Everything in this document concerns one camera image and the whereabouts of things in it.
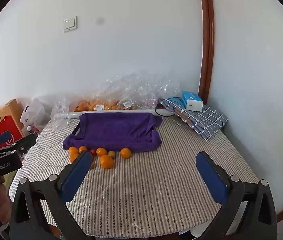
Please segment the person's left hand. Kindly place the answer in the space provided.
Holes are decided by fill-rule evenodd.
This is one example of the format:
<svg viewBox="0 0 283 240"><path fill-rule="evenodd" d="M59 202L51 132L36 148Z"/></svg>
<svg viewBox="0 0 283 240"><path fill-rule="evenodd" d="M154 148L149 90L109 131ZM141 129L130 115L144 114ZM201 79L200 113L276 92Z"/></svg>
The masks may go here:
<svg viewBox="0 0 283 240"><path fill-rule="evenodd" d="M4 185L5 178L0 177L0 222L4 225L10 222L12 202L7 196Z"/></svg>

